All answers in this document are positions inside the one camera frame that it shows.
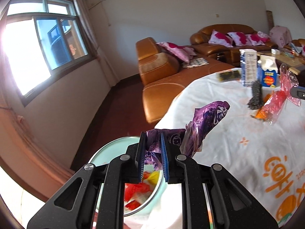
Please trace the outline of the red foam fruit net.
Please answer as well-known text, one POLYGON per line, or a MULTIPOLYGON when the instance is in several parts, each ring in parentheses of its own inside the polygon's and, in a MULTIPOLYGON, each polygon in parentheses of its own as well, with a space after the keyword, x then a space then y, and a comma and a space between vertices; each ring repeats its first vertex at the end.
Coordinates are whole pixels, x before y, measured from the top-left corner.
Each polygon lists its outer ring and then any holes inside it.
POLYGON ((125 184, 125 210, 132 211, 137 209, 144 204, 144 202, 150 197, 151 193, 150 185, 144 182, 139 184, 125 184))

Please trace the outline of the yellow plastic wrapper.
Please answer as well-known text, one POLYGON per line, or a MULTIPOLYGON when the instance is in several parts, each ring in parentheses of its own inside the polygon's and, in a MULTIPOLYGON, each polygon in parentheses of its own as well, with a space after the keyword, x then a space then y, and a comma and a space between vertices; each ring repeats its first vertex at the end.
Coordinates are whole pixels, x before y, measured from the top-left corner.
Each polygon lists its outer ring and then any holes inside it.
POLYGON ((143 182, 156 186, 159 180, 160 171, 144 172, 143 182))

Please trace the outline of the pink plastic bag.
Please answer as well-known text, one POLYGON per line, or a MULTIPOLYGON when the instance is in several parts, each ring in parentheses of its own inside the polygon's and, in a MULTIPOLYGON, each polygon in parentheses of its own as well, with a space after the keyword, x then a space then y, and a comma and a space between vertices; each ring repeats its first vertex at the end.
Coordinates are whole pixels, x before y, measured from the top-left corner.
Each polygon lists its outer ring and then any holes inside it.
POLYGON ((294 86, 298 86, 299 82, 296 75, 289 70, 286 64, 280 66, 280 90, 272 93, 270 99, 264 106, 264 111, 267 114, 267 122, 273 125, 282 111, 282 108, 286 100, 292 102, 296 106, 301 105, 301 100, 293 98, 290 95, 290 89, 294 86))

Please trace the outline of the purple snack wrapper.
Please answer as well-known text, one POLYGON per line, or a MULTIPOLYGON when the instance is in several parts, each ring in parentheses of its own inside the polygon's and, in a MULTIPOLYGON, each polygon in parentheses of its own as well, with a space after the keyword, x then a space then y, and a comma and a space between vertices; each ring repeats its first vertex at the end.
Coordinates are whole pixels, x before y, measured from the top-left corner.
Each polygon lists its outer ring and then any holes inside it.
POLYGON ((148 150, 145 153, 145 164, 153 165, 155 170, 162 168, 161 133, 169 143, 178 147, 180 152, 193 157, 202 150, 203 140, 207 134, 226 116, 230 105, 226 101, 214 101, 202 108, 195 109, 193 120, 184 129, 152 129, 146 132, 148 150))

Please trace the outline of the mint green trash bin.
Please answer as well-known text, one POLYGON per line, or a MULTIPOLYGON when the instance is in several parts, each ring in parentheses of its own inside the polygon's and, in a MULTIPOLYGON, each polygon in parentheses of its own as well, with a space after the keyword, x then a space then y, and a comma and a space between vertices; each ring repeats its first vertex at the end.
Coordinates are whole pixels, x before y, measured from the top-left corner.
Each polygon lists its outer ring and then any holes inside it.
MULTIPOLYGON (((89 160, 95 166, 110 163, 115 157, 124 154, 129 145, 138 143, 138 136, 115 139, 101 147, 89 160)), ((165 181, 161 171, 153 165, 144 166, 144 176, 139 184, 125 184, 124 216, 148 214, 165 190, 165 181)))

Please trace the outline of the wooden coffee table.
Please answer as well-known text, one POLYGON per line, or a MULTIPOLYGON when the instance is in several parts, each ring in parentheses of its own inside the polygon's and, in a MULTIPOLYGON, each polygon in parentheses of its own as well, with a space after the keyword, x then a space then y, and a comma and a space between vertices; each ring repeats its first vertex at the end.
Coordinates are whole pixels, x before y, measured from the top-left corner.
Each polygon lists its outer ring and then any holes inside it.
POLYGON ((278 65, 285 63, 291 72, 298 76, 304 76, 304 58, 300 56, 289 57, 284 53, 276 55, 268 51, 258 52, 258 56, 261 55, 272 56, 275 58, 275 61, 278 65))

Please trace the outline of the blue Look milk carton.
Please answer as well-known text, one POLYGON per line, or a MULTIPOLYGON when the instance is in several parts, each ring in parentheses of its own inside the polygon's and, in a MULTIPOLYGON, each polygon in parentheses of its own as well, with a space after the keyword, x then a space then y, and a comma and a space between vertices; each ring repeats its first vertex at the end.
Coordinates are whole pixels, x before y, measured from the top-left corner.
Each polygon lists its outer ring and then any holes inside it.
POLYGON ((258 80, 264 87, 275 88, 277 84, 278 67, 275 57, 261 55, 258 60, 258 80))

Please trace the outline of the orange snack wrapper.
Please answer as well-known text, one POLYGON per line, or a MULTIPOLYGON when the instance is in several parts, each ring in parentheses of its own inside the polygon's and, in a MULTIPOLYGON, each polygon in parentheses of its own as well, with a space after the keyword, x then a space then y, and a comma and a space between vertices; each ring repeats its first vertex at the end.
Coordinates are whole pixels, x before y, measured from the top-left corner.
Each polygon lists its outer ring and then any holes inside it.
POLYGON ((270 94, 267 94, 264 98, 263 98, 263 106, 254 111, 250 116, 254 119, 257 119, 257 120, 261 120, 261 121, 266 121, 267 120, 267 114, 266 112, 264 111, 264 106, 266 104, 266 102, 270 99, 270 97, 272 96, 272 93, 270 94))

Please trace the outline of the black foam fruit net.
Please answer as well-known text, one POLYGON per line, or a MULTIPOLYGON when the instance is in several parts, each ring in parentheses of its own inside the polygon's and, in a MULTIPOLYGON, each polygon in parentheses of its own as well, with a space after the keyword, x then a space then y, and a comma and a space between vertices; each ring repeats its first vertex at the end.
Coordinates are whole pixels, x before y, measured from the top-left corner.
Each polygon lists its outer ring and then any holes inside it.
POLYGON ((248 101, 248 108, 251 110, 258 110, 263 105, 263 93, 262 93, 262 85, 259 80, 256 80, 252 83, 252 98, 248 101))

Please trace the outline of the white box on coffee table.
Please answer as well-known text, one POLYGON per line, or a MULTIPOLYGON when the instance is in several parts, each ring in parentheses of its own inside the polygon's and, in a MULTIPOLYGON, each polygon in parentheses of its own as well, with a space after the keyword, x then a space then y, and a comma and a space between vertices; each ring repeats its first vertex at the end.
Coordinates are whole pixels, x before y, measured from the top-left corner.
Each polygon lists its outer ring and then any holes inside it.
POLYGON ((271 53, 272 53, 273 55, 280 55, 280 54, 281 54, 281 51, 278 50, 278 49, 271 49, 271 53))

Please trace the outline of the tall white milk carton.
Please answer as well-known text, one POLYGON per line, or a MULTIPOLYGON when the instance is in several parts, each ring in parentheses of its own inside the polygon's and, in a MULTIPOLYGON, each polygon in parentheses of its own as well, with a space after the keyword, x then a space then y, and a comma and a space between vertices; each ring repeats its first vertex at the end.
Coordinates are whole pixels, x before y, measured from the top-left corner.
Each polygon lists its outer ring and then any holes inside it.
POLYGON ((253 49, 240 49, 241 83, 245 87, 257 80, 257 52, 253 49))

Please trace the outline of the pink white pillow right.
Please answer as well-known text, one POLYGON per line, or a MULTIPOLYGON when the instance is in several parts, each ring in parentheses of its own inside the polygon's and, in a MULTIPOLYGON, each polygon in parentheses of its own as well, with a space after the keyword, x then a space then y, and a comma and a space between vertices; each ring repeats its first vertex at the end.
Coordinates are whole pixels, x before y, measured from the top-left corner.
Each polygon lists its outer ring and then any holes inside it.
POLYGON ((270 36, 263 33, 262 31, 258 31, 257 33, 247 34, 246 37, 252 46, 265 45, 265 43, 270 42, 270 36))

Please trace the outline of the pink white pillow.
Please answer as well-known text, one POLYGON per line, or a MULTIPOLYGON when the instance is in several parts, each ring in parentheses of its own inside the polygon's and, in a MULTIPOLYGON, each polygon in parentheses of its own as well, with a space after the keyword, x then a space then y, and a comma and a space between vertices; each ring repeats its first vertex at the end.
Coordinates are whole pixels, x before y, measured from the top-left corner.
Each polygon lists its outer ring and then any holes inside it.
POLYGON ((209 44, 219 44, 227 48, 233 47, 233 40, 230 36, 221 33, 219 31, 213 30, 211 37, 208 41, 209 44))
POLYGON ((232 40, 235 42, 235 45, 238 47, 252 45, 248 37, 242 32, 229 32, 228 35, 232 38, 232 40))
POLYGON ((257 33, 247 34, 246 37, 252 46, 265 45, 265 43, 270 42, 270 36, 263 33, 262 31, 258 31, 257 33))

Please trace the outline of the pink white pillow middle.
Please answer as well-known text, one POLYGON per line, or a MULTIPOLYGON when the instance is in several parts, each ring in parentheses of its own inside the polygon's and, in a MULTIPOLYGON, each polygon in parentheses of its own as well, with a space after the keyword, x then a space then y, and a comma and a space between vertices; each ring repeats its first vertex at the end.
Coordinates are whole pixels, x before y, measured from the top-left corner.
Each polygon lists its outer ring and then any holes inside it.
POLYGON ((235 42, 235 45, 238 47, 252 45, 248 37, 242 32, 229 32, 228 35, 232 38, 232 40, 235 42))

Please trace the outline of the brown leather back sofa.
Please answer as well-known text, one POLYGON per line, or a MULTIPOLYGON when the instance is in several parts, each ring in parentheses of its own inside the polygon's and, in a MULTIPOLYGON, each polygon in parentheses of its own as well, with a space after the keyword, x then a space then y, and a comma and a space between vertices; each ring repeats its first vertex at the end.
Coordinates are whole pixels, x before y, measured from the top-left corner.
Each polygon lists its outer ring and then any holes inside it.
POLYGON ((269 36, 243 24, 214 24, 206 26, 190 37, 191 46, 200 54, 226 60, 239 66, 240 50, 252 49, 258 52, 270 52, 277 49, 269 36))

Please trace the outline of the brown leather chaise sofa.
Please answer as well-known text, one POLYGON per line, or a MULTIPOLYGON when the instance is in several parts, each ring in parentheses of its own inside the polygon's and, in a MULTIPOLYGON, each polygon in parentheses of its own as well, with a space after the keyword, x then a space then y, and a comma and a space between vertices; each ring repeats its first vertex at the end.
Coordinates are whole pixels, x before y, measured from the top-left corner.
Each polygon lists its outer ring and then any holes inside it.
POLYGON ((213 58, 207 65, 183 68, 176 56, 161 50, 152 37, 136 43, 139 74, 144 85, 142 101, 148 123, 164 117, 172 101, 191 82, 209 74, 234 68, 213 58))

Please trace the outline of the pink white pillow left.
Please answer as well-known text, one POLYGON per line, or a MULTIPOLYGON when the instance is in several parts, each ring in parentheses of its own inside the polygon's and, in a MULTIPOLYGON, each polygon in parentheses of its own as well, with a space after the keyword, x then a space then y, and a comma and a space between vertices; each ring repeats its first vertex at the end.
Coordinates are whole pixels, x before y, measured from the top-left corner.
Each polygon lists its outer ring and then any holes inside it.
POLYGON ((213 30, 211 37, 208 41, 209 44, 219 44, 227 48, 233 47, 233 40, 230 36, 221 33, 219 31, 213 30))

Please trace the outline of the checkered cushion mat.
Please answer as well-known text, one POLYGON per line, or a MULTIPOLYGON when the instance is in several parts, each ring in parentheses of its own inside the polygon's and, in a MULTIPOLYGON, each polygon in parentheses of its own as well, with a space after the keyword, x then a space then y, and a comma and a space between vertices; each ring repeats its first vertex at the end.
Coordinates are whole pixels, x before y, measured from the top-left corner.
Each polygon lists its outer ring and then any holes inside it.
POLYGON ((193 58, 191 59, 188 63, 184 62, 182 63, 183 68, 196 68, 196 67, 201 67, 208 65, 209 61, 203 57, 198 57, 198 58, 193 58))

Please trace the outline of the pink pillow on chaise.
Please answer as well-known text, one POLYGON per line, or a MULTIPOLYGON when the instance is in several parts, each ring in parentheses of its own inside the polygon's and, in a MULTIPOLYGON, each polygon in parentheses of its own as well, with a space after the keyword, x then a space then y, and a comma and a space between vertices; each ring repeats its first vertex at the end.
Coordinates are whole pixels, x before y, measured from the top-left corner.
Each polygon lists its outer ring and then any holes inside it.
POLYGON ((197 56, 194 49, 190 47, 178 46, 171 42, 159 42, 157 45, 186 63, 190 63, 190 61, 197 56))

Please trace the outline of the beige curtain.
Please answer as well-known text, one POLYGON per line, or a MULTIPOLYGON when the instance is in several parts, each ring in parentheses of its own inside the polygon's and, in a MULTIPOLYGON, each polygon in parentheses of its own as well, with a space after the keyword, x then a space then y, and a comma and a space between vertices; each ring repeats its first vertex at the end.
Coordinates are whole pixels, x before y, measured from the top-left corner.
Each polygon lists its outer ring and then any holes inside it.
POLYGON ((85 31, 85 34, 94 49, 95 56, 98 59, 104 76, 109 86, 113 87, 118 83, 119 80, 114 72, 114 69, 110 65, 108 58, 105 56, 105 53, 103 52, 102 48, 100 47, 100 44, 98 43, 86 2, 85 0, 73 0, 73 3, 76 9, 76 13, 80 19, 81 25, 85 31))

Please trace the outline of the window with dark frame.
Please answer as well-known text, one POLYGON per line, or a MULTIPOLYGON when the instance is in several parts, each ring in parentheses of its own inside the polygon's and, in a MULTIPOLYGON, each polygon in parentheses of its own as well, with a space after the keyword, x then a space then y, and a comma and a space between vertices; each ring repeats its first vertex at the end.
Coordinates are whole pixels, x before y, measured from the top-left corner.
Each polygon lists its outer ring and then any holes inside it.
POLYGON ((2 40, 24 106, 94 57, 70 0, 11 0, 2 40))

